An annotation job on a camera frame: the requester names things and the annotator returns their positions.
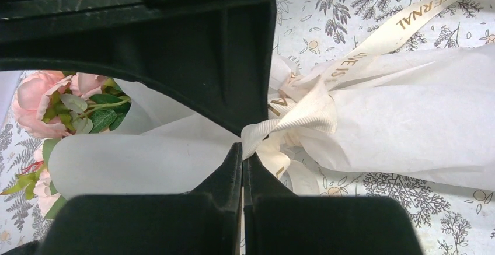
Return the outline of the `pink fake flower bouquet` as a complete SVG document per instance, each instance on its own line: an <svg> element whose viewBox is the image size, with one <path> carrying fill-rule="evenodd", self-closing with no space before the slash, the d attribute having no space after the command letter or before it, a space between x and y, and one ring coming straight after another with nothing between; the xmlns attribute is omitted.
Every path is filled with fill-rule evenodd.
<svg viewBox="0 0 495 255"><path fill-rule="evenodd" d="M14 185L1 194L24 192L35 198L41 214L53 219L66 200L50 176L49 158L63 138L117 129L132 105L131 98L107 76L82 72L36 71L21 81L13 100L16 122L41 138L33 163L16 175Z"/></svg>

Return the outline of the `white translucent wrapping paper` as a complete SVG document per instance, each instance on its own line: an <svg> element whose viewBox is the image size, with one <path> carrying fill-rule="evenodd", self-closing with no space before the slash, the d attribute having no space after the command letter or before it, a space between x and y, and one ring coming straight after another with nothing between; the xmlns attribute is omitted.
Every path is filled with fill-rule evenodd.
<svg viewBox="0 0 495 255"><path fill-rule="evenodd" d="M299 143L324 168L389 172L452 186L494 189L494 44L384 55L369 66L390 70L354 88L318 92L282 118L315 124L336 116L333 133L313 125L250 126L242 153L258 154L275 177L288 174L298 194L316 181L282 147ZM48 171L65 198L84 194L177 194L218 169L240 139L194 114L142 134L118 129L62 139Z"/></svg>

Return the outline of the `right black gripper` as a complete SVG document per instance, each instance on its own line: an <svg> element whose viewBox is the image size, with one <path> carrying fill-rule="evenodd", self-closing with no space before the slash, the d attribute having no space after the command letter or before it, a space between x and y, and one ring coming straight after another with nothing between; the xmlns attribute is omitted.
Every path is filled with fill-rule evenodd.
<svg viewBox="0 0 495 255"><path fill-rule="evenodd" d="M1 0L1 70L139 82L235 135L267 118L276 0Z"/></svg>

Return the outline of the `cream printed ribbon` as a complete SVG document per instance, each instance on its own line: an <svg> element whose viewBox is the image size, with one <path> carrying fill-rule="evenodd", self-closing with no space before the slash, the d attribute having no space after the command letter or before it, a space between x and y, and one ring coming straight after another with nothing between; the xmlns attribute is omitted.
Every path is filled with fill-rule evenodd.
<svg viewBox="0 0 495 255"><path fill-rule="evenodd" d="M397 52L456 1L412 4L305 75L273 65L269 117L242 130L243 158L280 177L295 145L331 170L493 190L494 45Z"/></svg>

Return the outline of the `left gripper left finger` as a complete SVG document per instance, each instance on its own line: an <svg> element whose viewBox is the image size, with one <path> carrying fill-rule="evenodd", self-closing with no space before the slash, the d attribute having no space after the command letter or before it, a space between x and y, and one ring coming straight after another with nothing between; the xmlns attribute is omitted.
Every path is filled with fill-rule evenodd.
<svg viewBox="0 0 495 255"><path fill-rule="evenodd" d="M195 254L239 254L242 146L234 143L222 164L194 190L201 197L201 232Z"/></svg>

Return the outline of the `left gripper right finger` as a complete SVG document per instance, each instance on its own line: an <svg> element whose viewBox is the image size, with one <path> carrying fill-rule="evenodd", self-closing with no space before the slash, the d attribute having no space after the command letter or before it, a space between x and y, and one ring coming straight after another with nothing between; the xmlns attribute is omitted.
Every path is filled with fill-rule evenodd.
<svg viewBox="0 0 495 255"><path fill-rule="evenodd" d="M281 254L295 194L253 155L243 161L245 247L247 254Z"/></svg>

